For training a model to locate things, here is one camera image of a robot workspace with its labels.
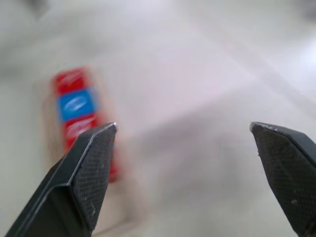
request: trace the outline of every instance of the white floor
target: white floor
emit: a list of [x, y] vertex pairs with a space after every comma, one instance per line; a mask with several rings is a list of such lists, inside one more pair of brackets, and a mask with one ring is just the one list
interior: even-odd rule
[[148, 201], [143, 236], [295, 236], [249, 123], [316, 141], [316, 18], [307, 0], [0, 2], [0, 235], [52, 166], [38, 84], [89, 65]]

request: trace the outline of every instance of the white logo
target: white logo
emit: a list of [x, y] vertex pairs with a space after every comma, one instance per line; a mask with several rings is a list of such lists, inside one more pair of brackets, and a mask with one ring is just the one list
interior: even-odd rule
[[82, 106], [84, 106], [87, 103], [87, 99], [84, 96], [78, 96], [72, 100], [70, 100], [65, 106], [65, 111], [76, 111], [80, 109]]
[[68, 84], [68, 85], [71, 85], [72, 83], [74, 83], [76, 80], [78, 80], [79, 78], [81, 77], [81, 72], [74, 72], [74, 73], [71, 73], [67, 76], [65, 76], [61, 81], [60, 83], [61, 84]]
[[68, 138], [77, 138], [83, 132], [88, 131], [92, 128], [91, 122], [94, 121], [95, 118], [87, 118], [82, 121], [75, 122], [67, 128], [67, 137]]

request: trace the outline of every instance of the blurry background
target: blurry background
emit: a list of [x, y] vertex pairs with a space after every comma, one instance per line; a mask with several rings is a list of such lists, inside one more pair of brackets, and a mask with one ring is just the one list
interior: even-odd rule
[[316, 141], [314, 0], [37, 4], [0, 2], [0, 236], [53, 165], [36, 85], [81, 65], [104, 85], [148, 203], [140, 236], [295, 236], [248, 127]]

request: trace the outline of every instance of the blue label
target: blue label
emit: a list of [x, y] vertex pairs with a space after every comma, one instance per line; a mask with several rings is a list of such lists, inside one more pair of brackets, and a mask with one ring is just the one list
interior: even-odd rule
[[68, 121], [95, 112], [92, 97], [88, 90], [60, 96], [59, 107], [62, 121]]

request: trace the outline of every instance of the textured gripper pad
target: textured gripper pad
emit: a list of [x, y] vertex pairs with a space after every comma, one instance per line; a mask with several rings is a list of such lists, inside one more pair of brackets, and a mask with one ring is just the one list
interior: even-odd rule
[[116, 128], [94, 137], [74, 177], [73, 189], [89, 229], [94, 230], [109, 183]]
[[316, 220], [316, 168], [277, 130], [253, 126], [269, 185], [298, 236], [312, 236]]

